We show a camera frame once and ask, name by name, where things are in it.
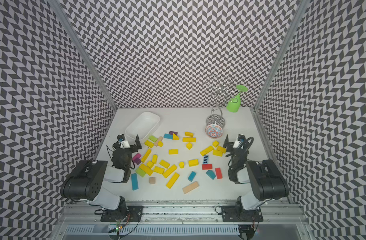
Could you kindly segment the yellow triangle block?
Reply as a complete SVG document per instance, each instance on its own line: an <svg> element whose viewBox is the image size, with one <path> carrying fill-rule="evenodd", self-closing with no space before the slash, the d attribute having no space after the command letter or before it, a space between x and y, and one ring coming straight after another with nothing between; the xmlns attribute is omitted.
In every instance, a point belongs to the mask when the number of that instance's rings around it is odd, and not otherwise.
<svg viewBox="0 0 366 240"><path fill-rule="evenodd" d="M176 135L176 134L173 134L173 140L179 140L180 138Z"/></svg>

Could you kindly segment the yellow rectangular block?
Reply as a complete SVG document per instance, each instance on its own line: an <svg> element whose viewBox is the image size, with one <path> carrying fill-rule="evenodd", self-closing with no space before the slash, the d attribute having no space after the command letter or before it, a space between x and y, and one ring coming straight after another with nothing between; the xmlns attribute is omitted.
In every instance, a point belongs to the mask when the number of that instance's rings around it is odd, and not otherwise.
<svg viewBox="0 0 366 240"><path fill-rule="evenodd" d="M198 161L198 159L190 160L190 161L188 161L188 165L189 165L189 167L198 166L199 165L199 161Z"/></svg>

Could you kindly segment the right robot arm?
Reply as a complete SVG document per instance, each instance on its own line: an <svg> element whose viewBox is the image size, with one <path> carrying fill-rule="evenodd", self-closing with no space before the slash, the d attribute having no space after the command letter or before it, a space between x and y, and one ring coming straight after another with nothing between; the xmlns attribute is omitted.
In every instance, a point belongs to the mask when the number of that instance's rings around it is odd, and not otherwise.
<svg viewBox="0 0 366 240"><path fill-rule="evenodd" d="M273 160L261 162L248 159L253 137L238 135L234 142L225 138L228 162L228 178L237 185L247 184L250 190L236 200L236 208L241 211L256 210L261 205L289 196L289 186Z"/></svg>

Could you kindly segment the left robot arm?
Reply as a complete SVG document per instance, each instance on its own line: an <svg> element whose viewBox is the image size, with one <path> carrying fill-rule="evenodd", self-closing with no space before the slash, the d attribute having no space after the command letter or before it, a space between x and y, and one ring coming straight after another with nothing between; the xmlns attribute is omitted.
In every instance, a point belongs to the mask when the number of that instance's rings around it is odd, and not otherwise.
<svg viewBox="0 0 366 240"><path fill-rule="evenodd" d="M113 148L111 167L107 161L78 162L62 184L61 196L75 202L85 201L104 210L125 212L127 210L125 198L104 188L103 183L127 183L131 170L135 168L133 153L142 149L142 144L139 136L136 136L135 144L130 145L126 136L122 134L117 136Z"/></svg>

